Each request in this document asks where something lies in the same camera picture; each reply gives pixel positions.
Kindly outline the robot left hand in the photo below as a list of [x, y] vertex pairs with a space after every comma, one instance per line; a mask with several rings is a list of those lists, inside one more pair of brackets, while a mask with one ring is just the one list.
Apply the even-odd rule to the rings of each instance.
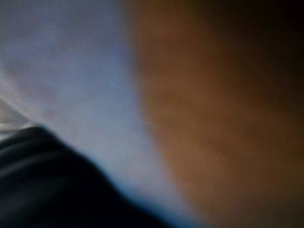
[[0, 143], [3, 228], [165, 228], [88, 160], [33, 127]]

